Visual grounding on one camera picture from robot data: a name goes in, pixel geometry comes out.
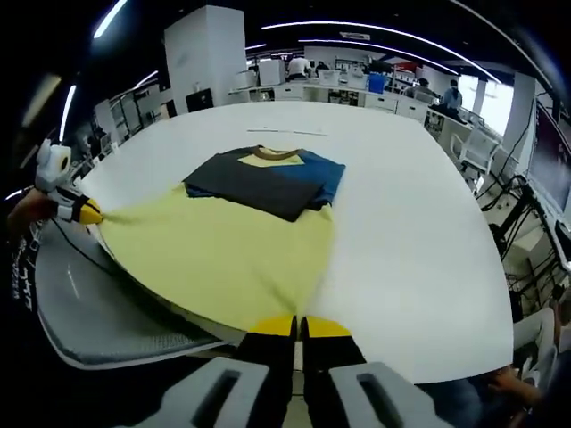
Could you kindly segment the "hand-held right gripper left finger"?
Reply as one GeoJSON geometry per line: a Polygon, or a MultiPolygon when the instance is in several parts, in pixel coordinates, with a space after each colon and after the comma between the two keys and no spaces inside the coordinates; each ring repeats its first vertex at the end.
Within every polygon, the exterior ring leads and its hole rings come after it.
{"type": "Polygon", "coordinates": [[[279,427],[292,394],[297,319],[266,318],[230,358],[214,358],[165,392],[157,427],[279,427]]]}

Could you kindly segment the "person's left hand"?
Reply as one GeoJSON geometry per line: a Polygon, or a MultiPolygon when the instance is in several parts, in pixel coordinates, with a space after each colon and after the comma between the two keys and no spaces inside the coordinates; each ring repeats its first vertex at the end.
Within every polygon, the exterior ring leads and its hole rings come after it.
{"type": "Polygon", "coordinates": [[[31,188],[8,215],[8,233],[11,237],[18,237],[32,223],[52,218],[56,211],[55,202],[36,188],[31,188]]]}

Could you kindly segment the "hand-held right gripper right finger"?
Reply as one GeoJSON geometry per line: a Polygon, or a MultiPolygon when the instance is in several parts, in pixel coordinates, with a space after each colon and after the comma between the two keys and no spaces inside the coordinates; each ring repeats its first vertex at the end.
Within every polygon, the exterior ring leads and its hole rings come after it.
{"type": "Polygon", "coordinates": [[[368,362],[335,321],[301,321],[303,397],[314,427],[448,427],[433,400],[382,362],[368,362]]]}

